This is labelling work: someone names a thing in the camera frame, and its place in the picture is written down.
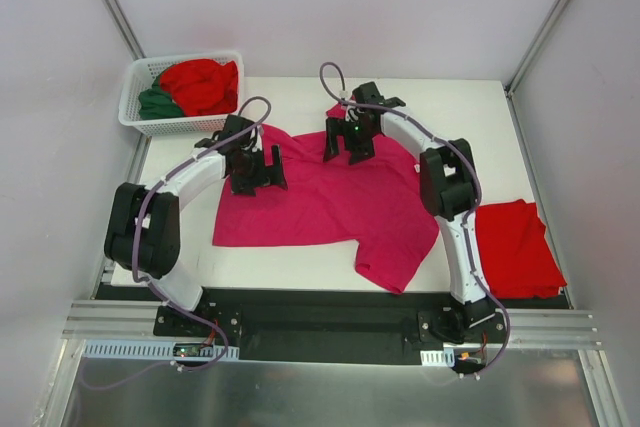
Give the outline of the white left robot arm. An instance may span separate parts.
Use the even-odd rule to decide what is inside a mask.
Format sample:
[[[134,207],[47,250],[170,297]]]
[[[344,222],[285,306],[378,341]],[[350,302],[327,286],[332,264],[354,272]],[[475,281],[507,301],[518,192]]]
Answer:
[[[132,273],[178,310],[177,324],[192,336],[211,325],[204,288],[181,264],[181,211],[211,185],[228,181],[236,195],[287,188],[281,149],[265,155],[262,128],[239,115],[194,145],[189,157],[149,185],[130,182],[115,191],[108,222],[105,256]]]

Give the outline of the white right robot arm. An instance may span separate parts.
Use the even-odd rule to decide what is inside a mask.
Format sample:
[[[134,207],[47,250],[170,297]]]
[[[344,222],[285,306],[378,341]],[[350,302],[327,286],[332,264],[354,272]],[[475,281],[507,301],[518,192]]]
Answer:
[[[482,192],[470,144],[432,134],[402,100],[384,98],[373,82],[331,97],[343,113],[326,121],[325,161],[337,157],[340,142],[350,154],[350,164],[369,160],[378,135],[393,139],[418,161],[420,199],[438,222],[449,264],[454,309],[450,332],[460,341],[473,341],[495,315],[495,304],[489,298],[476,239]]]

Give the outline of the pink t shirt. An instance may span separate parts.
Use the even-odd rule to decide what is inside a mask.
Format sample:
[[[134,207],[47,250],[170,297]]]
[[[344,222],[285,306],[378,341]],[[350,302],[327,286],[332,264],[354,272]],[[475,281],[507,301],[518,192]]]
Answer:
[[[391,293],[403,293],[439,234],[419,197],[414,157],[398,142],[379,136],[369,160],[351,165],[342,153],[326,162],[324,133],[291,136],[273,126],[265,127],[263,145],[279,146],[288,187],[241,196],[225,185],[213,245],[285,247],[355,240],[355,271]]]

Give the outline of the white perforated plastic basket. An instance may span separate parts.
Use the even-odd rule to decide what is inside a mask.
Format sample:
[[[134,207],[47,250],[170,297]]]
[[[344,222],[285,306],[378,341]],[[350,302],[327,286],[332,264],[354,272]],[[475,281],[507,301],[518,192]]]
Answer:
[[[236,114],[244,100],[244,63],[239,52],[218,50],[201,54],[184,54],[164,57],[150,57],[134,61],[124,83],[118,111],[118,120],[127,127],[133,127],[147,135],[178,134],[196,131],[216,131],[222,128],[230,114],[188,117],[164,120],[142,120],[139,116],[138,95],[151,87],[159,87],[159,76],[169,67],[188,60],[212,59],[221,64],[235,61],[239,71],[239,97]]]

